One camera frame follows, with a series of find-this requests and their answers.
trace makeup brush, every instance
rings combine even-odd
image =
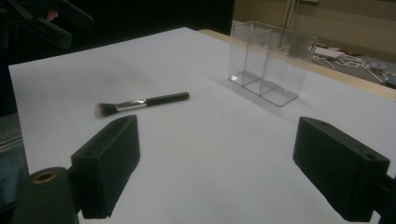
[[[173,103],[177,101],[187,100],[190,95],[188,92],[182,92],[172,95],[158,96],[148,99],[134,100],[118,105],[113,104],[98,104],[96,107],[95,115],[96,117],[106,117],[112,114],[116,114],[121,111],[136,109],[145,106],[152,105],[163,105],[168,103]]]

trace metal ferrule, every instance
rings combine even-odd
[[[124,110],[136,109],[145,106],[147,106],[146,100],[135,100],[117,105],[117,111],[120,112]]]

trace screw hole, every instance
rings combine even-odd
[[[366,158],[369,160],[375,160],[375,156],[373,156],[371,154],[366,154]]]
[[[47,183],[47,182],[55,179],[56,176],[57,176],[56,172],[53,172],[53,171],[45,172],[45,173],[37,175],[33,179],[33,183],[44,184],[44,183]]]

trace black plastic block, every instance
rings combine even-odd
[[[326,122],[301,117],[293,159],[344,219],[370,221],[387,158]]]
[[[135,115],[110,122],[72,156],[85,218],[110,217],[140,159]]]

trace acrylic divider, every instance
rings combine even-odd
[[[229,79],[275,105],[297,98],[318,40],[260,22],[232,29]]]

